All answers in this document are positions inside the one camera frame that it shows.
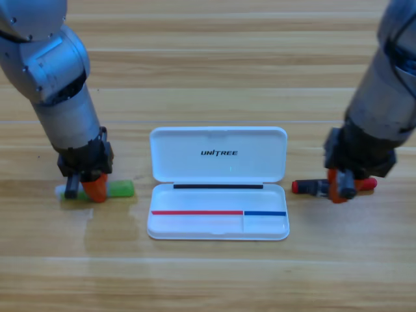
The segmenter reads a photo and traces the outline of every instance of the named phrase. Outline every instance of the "red marker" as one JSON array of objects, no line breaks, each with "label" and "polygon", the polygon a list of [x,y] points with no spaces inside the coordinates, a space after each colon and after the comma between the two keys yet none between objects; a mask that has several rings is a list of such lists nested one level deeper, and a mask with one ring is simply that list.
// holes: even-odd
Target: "red marker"
[{"label": "red marker", "polygon": [[[329,186],[327,179],[296,180],[292,182],[292,192],[326,198],[328,197]],[[374,190],[376,186],[377,180],[370,177],[364,180],[363,186],[359,190]]]}]

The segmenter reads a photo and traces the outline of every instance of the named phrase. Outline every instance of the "wooden table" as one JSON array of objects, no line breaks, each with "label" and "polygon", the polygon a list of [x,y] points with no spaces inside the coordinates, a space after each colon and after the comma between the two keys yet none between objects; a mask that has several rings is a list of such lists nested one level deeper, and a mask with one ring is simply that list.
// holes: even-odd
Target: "wooden table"
[{"label": "wooden table", "polygon": [[[386,0],[71,0],[88,85],[137,197],[60,204],[57,155],[0,76],[0,311],[416,311],[416,138],[373,195],[290,193],[324,177],[376,49]],[[146,233],[148,135],[165,125],[277,125],[289,135],[291,234],[281,242],[157,241]]]}]

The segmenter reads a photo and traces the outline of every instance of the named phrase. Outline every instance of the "white box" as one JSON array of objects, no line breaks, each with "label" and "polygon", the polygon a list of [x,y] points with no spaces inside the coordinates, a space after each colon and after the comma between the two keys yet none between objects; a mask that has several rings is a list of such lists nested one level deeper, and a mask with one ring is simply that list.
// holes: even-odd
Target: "white box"
[{"label": "white box", "polygon": [[150,135],[154,239],[278,241],[289,235],[287,134],[279,127],[163,127]]}]

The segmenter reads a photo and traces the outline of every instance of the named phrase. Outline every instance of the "case lid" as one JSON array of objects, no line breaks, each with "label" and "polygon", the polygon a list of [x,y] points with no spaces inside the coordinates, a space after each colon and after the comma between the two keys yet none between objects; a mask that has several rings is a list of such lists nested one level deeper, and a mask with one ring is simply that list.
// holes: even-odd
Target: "case lid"
[{"label": "case lid", "polygon": [[287,134],[279,127],[162,127],[150,145],[160,182],[248,184],[285,175]]}]

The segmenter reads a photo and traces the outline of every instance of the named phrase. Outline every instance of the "blue line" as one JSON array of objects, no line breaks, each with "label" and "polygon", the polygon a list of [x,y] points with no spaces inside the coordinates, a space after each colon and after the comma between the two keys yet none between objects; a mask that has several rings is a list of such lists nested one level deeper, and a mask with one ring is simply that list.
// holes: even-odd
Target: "blue line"
[{"label": "blue line", "polygon": [[286,216],[285,211],[245,211],[245,216]]}]

